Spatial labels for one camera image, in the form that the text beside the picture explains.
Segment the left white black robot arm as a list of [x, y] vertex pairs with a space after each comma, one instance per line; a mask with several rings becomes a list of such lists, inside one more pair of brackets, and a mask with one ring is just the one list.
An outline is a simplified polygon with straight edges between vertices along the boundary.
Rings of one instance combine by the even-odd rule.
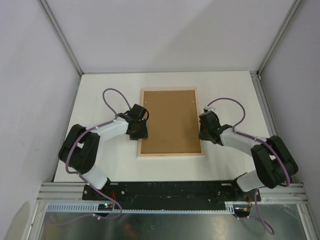
[[141, 105], [134, 104], [115, 119], [86, 128], [80, 124], [71, 127], [58, 153], [58, 159], [65, 163], [69, 174], [77, 174], [86, 184], [93, 186], [93, 194], [100, 200], [110, 196], [110, 180], [97, 165], [103, 156], [103, 144], [114, 137], [128, 135], [131, 141], [148, 138], [147, 120], [149, 112]]

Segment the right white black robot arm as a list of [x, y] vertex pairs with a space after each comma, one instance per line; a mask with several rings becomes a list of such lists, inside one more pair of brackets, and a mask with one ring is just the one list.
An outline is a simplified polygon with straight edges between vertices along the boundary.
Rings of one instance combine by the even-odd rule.
[[285, 143], [277, 135], [260, 139], [237, 131], [231, 125], [221, 125], [211, 110], [202, 113], [199, 122], [200, 140], [236, 149], [253, 159], [255, 170], [240, 175], [232, 182], [230, 194], [237, 201], [242, 201], [254, 189], [286, 187], [299, 170]]

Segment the brown cardboard backing board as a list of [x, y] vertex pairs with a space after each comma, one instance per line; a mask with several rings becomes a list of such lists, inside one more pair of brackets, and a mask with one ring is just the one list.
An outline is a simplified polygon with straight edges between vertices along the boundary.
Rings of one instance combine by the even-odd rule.
[[144, 88], [140, 103], [149, 111], [148, 138], [138, 141], [139, 157], [203, 156], [200, 108], [195, 87]]

